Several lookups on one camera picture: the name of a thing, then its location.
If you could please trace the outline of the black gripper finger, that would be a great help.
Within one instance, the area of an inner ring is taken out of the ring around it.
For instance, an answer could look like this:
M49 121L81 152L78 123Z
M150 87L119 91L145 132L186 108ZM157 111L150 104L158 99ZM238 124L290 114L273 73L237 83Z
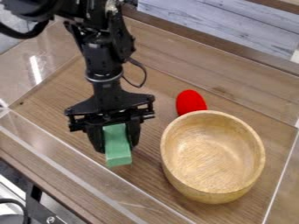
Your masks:
M89 140L94 146L94 149L99 153L106 152L106 140L102 126L90 125L87 127Z
M138 120L133 120L126 125L127 128L127 137L131 144L131 148L135 148L139 144L141 138L141 122Z

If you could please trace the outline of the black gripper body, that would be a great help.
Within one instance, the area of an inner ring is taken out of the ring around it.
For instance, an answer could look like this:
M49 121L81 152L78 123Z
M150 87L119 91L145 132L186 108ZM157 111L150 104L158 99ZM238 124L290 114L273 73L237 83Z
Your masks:
M105 126L155 117L155 97L151 94L130 93L121 90L110 95L93 95L86 101L69 107L65 115L70 118L70 130L87 130L90 125Z

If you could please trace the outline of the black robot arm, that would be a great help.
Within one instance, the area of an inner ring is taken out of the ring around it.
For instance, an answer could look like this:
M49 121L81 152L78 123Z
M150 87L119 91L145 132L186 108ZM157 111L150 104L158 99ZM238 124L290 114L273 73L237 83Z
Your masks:
M63 18L86 61L86 78L94 95L65 110L70 129L89 135L95 150L107 153L105 128L123 124L129 146L139 144L142 123L155 117L151 94L126 91L123 65L143 64L131 58L137 51L119 0L0 0L5 9L21 19L35 23L29 32L19 32L0 22L0 33L17 39L39 36L49 23Z

